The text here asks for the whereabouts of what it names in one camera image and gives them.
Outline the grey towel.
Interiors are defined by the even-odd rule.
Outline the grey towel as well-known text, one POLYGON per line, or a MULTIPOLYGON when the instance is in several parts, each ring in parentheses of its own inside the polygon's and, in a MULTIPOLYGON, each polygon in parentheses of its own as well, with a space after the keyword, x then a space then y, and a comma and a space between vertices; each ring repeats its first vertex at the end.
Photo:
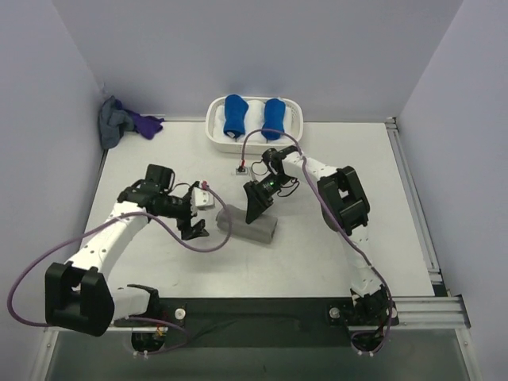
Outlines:
POLYGON ((253 241, 259 244, 270 244, 275 235, 278 218, 261 215, 254 222, 246 222, 246 211, 227 204, 227 210, 220 210, 216 217, 218 229, 231 237, 253 241))

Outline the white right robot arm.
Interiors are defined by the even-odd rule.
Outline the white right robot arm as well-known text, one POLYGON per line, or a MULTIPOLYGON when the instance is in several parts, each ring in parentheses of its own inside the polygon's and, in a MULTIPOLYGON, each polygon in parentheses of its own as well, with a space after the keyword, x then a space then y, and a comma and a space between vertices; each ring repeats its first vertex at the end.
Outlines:
POLYGON ((291 183, 307 182, 317 197, 327 226, 344 242, 352 316, 361 325, 391 315, 393 301, 386 281, 369 255, 368 215, 371 207, 356 170, 332 167, 304 156, 296 146, 270 148, 262 154, 267 175, 250 180, 243 188, 247 197, 245 222, 253 223, 272 206, 273 196, 291 183))

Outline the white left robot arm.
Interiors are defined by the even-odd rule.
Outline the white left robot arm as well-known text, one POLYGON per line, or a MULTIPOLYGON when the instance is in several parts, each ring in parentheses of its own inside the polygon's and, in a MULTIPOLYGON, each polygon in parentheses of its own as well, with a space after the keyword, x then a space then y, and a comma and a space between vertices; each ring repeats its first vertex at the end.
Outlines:
POLYGON ((120 192, 105 228, 65 263, 49 266, 44 275, 49 325, 100 337, 115 321, 133 318, 149 327, 162 318, 157 289, 128 284, 113 290, 108 278, 133 238, 157 217, 174 219, 181 241, 208 236, 205 221, 192 220, 214 207, 214 197, 200 182, 174 196, 174 181, 172 169, 148 165, 144 178, 120 192))

